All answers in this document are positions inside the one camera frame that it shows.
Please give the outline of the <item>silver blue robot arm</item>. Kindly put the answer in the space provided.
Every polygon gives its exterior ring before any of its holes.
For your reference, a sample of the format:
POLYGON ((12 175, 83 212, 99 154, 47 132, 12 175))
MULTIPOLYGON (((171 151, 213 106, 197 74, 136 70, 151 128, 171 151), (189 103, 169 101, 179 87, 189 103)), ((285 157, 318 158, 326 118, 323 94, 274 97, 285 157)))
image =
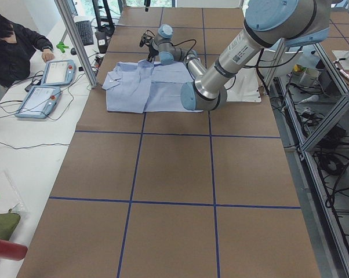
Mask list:
POLYGON ((331 1, 249 1, 243 30, 211 67, 205 68, 190 49, 175 47, 171 26, 160 26, 154 36, 144 34, 140 46, 149 48, 148 61, 158 57, 168 65, 183 62, 195 78, 181 87, 183 107, 211 111, 227 99, 225 84, 259 51, 283 38, 287 47, 322 42, 329 34, 331 1))

